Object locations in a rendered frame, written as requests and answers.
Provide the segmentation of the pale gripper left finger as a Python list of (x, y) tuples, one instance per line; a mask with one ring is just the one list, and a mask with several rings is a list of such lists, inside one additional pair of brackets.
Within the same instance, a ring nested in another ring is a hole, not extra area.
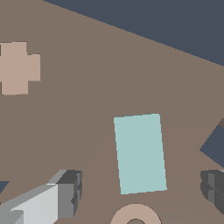
[(54, 224), (73, 218), (82, 195), (82, 171), (59, 170), (38, 186), (0, 206), (0, 224)]

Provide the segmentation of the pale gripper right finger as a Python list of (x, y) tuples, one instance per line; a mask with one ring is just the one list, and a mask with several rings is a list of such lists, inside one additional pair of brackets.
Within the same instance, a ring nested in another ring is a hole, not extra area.
[(224, 170), (202, 171), (200, 178), (203, 196), (224, 214)]

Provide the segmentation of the brown slotted board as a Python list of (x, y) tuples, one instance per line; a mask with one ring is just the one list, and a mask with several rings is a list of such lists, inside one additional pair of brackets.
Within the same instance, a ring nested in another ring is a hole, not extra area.
[[(41, 186), (59, 170), (83, 173), (72, 219), (109, 224), (131, 203), (162, 224), (224, 224), (200, 190), (216, 163), (201, 151), (224, 118), (224, 66), (44, 0), (0, 0), (0, 42), (24, 41), (41, 58), (26, 95), (0, 95), (0, 202)], [(167, 187), (123, 195), (114, 120), (159, 114)]]

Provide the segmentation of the light blue rectangular block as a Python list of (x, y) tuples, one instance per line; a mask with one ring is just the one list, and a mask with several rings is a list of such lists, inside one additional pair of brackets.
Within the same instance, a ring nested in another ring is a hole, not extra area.
[(114, 118), (121, 194), (165, 191), (160, 114)]

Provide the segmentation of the beige cross-shaped block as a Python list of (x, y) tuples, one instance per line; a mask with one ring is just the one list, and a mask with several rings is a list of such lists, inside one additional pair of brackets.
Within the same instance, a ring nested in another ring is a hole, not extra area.
[(27, 95), (29, 81), (40, 81), (40, 55), (28, 54), (26, 42), (0, 43), (2, 95)]

